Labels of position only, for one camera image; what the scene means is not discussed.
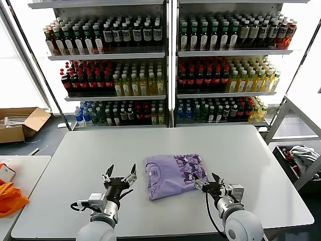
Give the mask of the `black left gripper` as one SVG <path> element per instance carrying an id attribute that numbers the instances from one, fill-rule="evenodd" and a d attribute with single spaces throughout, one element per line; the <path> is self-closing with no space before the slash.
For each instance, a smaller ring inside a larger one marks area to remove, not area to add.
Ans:
<path id="1" fill-rule="evenodd" d="M 114 165 L 111 165 L 105 174 L 102 174 L 104 187 L 106 189 L 107 200 L 121 200 L 125 195 L 131 192 L 130 186 L 137 180 L 136 164 L 133 165 L 130 173 L 122 177 L 112 178 L 111 174 Z"/>

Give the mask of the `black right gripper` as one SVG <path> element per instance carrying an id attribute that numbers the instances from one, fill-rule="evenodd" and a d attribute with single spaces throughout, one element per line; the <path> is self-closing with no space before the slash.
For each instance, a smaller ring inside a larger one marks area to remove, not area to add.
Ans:
<path id="1" fill-rule="evenodd" d="M 226 195 L 224 179 L 212 173 L 214 181 L 206 182 L 201 179 L 194 180 L 195 187 L 203 193 L 208 193 L 213 199 L 218 199 Z"/>

